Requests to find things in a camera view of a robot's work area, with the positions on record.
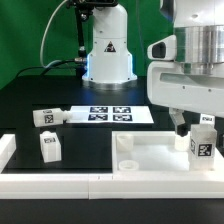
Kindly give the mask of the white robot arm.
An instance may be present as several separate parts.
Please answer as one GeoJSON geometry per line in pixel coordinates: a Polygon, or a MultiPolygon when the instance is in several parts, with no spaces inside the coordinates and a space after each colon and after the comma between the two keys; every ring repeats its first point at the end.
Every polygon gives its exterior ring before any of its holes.
{"type": "Polygon", "coordinates": [[[224,0],[160,0],[160,12],[173,33],[147,49],[147,95],[184,136],[186,111],[224,118],[224,0]]]}

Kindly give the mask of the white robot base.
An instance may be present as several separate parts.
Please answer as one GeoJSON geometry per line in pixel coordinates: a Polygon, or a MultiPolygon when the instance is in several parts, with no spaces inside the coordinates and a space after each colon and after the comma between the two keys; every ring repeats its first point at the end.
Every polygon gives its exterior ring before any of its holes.
{"type": "Polygon", "coordinates": [[[116,90],[137,80],[133,57],[127,48],[127,17],[120,4],[93,10],[93,48],[82,76],[84,85],[116,90]]]}

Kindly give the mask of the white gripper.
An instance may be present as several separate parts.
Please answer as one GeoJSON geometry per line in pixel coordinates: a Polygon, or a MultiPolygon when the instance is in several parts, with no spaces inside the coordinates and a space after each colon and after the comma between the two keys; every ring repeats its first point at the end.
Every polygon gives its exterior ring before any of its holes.
{"type": "Polygon", "coordinates": [[[224,64],[211,75],[187,75],[178,63],[154,61],[147,71],[147,95],[152,104],[170,108],[175,133],[184,137],[183,110],[224,118],[224,64]]]}

